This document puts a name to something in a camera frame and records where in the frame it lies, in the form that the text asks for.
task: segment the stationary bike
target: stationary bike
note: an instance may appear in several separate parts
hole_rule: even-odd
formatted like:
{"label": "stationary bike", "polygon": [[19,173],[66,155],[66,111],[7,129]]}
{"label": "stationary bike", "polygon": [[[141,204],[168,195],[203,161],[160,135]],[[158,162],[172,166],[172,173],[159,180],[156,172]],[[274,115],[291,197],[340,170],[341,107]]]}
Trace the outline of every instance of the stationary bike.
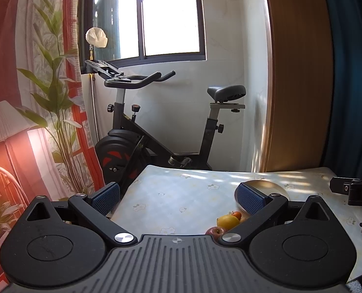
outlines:
{"label": "stationary bike", "polygon": [[132,118],[124,114],[124,97],[126,89],[140,89],[152,82],[163,82],[176,73],[172,71],[165,76],[159,72],[150,76],[124,76],[117,67],[102,60],[87,60],[86,64],[86,72],[98,73],[105,79],[105,87],[118,89],[115,103],[107,107],[107,111],[113,113],[113,128],[106,137],[98,141],[95,150],[105,183],[117,182],[122,195],[149,164],[167,168],[212,170],[207,161],[213,137],[216,130],[222,133],[224,129],[224,125],[217,125],[219,110],[231,109],[232,112],[240,112],[240,109],[245,108],[242,104],[227,103],[245,96],[244,86],[209,87],[207,92],[215,102],[210,104],[211,112],[206,122],[200,152],[173,153],[135,123],[140,106],[132,105]]}

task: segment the lemon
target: lemon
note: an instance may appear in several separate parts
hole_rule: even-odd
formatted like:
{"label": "lemon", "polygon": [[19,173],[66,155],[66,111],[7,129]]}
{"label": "lemon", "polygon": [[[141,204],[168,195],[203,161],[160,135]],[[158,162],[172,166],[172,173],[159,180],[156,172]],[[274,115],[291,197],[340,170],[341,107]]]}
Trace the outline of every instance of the lemon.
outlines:
{"label": "lemon", "polygon": [[233,215],[224,215],[216,219],[216,225],[230,230],[239,225],[239,219]]}

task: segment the window frame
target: window frame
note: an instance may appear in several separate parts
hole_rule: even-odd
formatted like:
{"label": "window frame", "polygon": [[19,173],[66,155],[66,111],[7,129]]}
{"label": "window frame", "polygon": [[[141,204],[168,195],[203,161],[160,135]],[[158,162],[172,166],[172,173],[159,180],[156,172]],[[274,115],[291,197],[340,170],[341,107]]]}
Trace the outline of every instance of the window frame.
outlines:
{"label": "window frame", "polygon": [[[79,61],[81,70],[85,71],[85,60],[89,58],[89,44],[86,42],[85,34],[93,26],[93,0],[79,0]],[[189,60],[206,60],[206,44],[204,32],[204,15],[202,0],[196,0],[197,23],[199,32],[200,52],[178,52],[173,54],[149,55],[145,54],[144,28],[143,28],[143,0],[137,0],[137,22],[138,22],[138,46],[139,56],[107,61],[117,67],[136,66],[151,63],[179,62]]]}

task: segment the table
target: table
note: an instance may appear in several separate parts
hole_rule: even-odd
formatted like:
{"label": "table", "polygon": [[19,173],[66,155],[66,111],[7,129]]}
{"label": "table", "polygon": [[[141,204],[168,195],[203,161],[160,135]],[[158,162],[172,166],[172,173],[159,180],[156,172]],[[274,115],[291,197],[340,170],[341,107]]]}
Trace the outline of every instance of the table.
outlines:
{"label": "table", "polygon": [[362,207],[333,194],[326,167],[293,172],[237,173],[167,169],[149,165],[131,184],[111,220],[138,239],[142,234],[204,234],[222,215],[239,210],[234,191],[241,182],[265,179],[285,188],[290,200],[320,195],[334,212],[357,251],[350,279],[362,274]]}

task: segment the window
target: window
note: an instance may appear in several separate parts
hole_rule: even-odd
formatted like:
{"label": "window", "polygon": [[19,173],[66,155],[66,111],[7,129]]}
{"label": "window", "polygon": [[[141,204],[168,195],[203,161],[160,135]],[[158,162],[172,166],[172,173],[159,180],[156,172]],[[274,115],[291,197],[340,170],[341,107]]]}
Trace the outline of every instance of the window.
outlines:
{"label": "window", "polygon": [[95,48],[95,58],[118,67],[205,59],[201,0],[81,0],[79,14],[81,62],[93,26],[108,38],[106,48]]}

